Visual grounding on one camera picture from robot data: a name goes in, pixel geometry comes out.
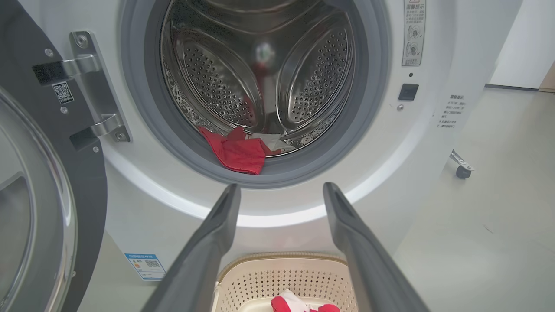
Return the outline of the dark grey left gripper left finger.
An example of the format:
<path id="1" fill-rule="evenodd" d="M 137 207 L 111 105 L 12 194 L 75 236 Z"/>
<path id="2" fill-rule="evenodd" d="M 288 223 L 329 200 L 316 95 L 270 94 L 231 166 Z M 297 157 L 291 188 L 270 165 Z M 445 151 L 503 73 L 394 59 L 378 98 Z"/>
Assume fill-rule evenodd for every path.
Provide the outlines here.
<path id="1" fill-rule="evenodd" d="M 151 294 L 143 312 L 209 312 L 222 257 L 235 237 L 241 188 L 228 185 Z"/>

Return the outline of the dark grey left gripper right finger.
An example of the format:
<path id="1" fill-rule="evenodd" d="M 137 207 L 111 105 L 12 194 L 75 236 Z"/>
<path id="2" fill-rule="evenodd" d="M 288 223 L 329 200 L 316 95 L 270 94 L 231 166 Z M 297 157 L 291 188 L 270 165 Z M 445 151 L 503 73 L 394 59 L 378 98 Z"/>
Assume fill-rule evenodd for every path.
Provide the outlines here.
<path id="1" fill-rule="evenodd" d="M 346 257 L 359 311 L 428 312 L 428 306 L 340 188 L 326 182 L 323 197 L 332 239 Z"/>

